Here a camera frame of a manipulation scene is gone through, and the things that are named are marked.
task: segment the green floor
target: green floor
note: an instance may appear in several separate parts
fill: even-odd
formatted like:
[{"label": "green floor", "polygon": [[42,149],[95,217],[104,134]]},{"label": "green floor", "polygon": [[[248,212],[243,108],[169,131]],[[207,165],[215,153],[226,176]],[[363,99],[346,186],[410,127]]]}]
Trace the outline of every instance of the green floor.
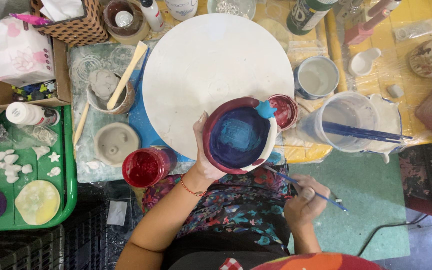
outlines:
[{"label": "green floor", "polygon": [[[349,213],[328,204],[314,221],[323,251],[356,255],[379,225],[406,222],[397,155],[388,164],[371,153],[333,150],[321,163],[290,164],[290,174],[311,175],[329,187]],[[374,261],[410,254],[406,226],[384,228],[373,237],[362,257]]]}]

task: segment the blue clay star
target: blue clay star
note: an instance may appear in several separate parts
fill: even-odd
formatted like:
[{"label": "blue clay star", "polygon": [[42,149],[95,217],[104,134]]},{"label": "blue clay star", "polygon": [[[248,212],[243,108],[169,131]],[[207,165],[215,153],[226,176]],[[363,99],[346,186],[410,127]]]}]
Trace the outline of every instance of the blue clay star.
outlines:
[{"label": "blue clay star", "polygon": [[271,117],[274,117],[274,113],[276,112],[277,108],[269,106],[269,101],[265,100],[259,101],[259,105],[255,107],[255,109],[258,111],[259,116],[261,116],[264,119],[269,119]]}]

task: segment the bottle cap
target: bottle cap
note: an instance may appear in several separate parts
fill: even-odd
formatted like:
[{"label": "bottle cap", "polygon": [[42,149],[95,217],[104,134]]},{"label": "bottle cap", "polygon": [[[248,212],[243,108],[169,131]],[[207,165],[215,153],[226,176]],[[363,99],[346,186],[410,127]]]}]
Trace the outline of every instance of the bottle cap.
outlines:
[{"label": "bottle cap", "polygon": [[26,124],[33,117],[33,111],[23,102],[13,102],[6,109],[6,118],[14,124]]},{"label": "bottle cap", "polygon": [[141,6],[149,8],[153,5],[153,0],[141,0]]}]

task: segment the tissue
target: tissue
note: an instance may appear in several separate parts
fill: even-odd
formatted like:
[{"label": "tissue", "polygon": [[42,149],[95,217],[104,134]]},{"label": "tissue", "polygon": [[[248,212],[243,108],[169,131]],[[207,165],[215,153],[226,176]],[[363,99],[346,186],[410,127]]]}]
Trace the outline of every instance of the tissue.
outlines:
[{"label": "tissue", "polygon": [[50,37],[13,17],[0,21],[0,81],[19,88],[55,79]]},{"label": "tissue", "polygon": [[58,22],[85,15],[81,0],[41,0],[39,11],[51,21]]}]

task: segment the left hand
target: left hand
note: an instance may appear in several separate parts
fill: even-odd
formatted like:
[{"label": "left hand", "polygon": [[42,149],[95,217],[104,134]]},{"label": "left hand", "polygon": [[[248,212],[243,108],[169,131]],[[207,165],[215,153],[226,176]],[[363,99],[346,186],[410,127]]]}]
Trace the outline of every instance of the left hand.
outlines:
[{"label": "left hand", "polygon": [[196,144],[198,145],[198,157],[196,159],[196,164],[191,169],[195,169],[198,174],[213,182],[225,176],[226,173],[213,166],[206,158],[203,150],[203,128],[207,120],[208,113],[205,111],[201,114],[199,120],[192,125],[194,136],[196,137]]}]

